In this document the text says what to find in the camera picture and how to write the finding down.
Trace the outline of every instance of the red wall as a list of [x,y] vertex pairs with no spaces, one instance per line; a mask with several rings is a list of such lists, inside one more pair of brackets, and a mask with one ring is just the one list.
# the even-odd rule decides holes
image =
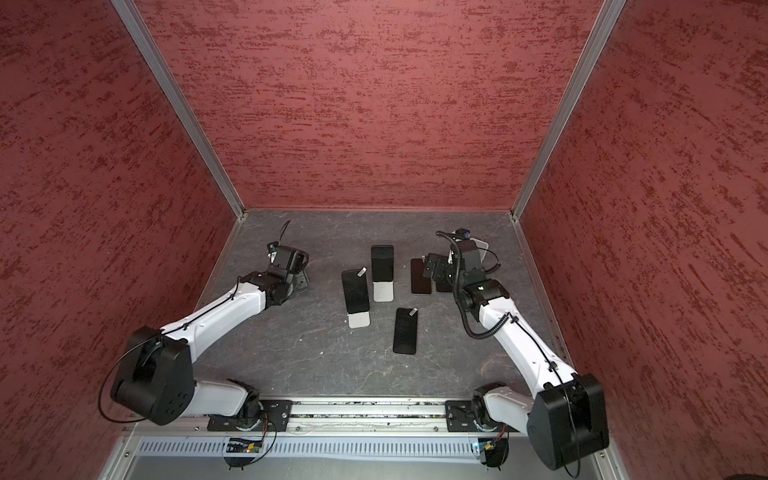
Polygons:
[[768,474],[767,25],[627,2],[525,210],[633,480]]
[[247,207],[507,210],[601,0],[137,0]]
[[194,308],[233,214],[109,2],[5,2],[0,45],[0,478],[91,480],[103,375]]

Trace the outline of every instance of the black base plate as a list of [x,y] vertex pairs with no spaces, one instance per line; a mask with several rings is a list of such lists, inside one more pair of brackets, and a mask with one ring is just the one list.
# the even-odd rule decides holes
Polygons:
[[[278,432],[285,432],[288,426],[288,420],[290,419],[290,409],[293,402],[290,400],[261,400],[261,405],[264,407],[270,421],[275,425]],[[208,419],[208,432],[238,432],[240,434],[246,434],[241,430],[235,428],[235,424],[231,422],[232,419],[214,415]],[[270,425],[269,430],[274,432],[274,428]]]
[[[445,402],[445,422],[448,424],[449,432],[482,432],[475,423],[472,403],[469,400],[447,400]],[[502,430],[502,424],[493,420],[489,420],[485,426],[491,432],[498,433]]]

